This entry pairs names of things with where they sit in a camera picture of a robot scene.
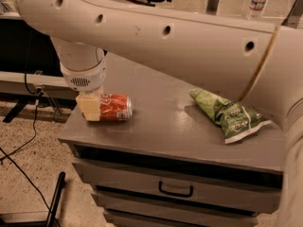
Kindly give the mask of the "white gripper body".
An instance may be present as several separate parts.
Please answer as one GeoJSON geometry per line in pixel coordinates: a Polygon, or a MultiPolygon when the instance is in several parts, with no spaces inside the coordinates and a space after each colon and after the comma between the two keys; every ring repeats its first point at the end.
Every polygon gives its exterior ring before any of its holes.
{"type": "Polygon", "coordinates": [[[87,70],[73,71],[61,65],[63,78],[67,85],[78,92],[98,90],[106,79],[106,63],[101,59],[96,66],[87,70]]]}

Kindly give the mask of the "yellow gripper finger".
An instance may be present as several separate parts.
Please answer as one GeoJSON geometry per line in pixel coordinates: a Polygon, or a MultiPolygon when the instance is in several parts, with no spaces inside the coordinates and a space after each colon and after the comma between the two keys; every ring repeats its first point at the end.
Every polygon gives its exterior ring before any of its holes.
{"type": "Polygon", "coordinates": [[[80,92],[76,97],[77,105],[87,121],[100,120],[100,96],[80,92]]]}

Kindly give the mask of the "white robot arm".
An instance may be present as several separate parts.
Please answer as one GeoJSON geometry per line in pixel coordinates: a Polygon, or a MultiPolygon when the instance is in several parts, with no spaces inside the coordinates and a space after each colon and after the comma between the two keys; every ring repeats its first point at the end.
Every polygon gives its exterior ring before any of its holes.
{"type": "Polygon", "coordinates": [[[13,0],[58,45],[90,45],[255,108],[286,135],[276,227],[303,226],[303,33],[113,0],[13,0]]]}

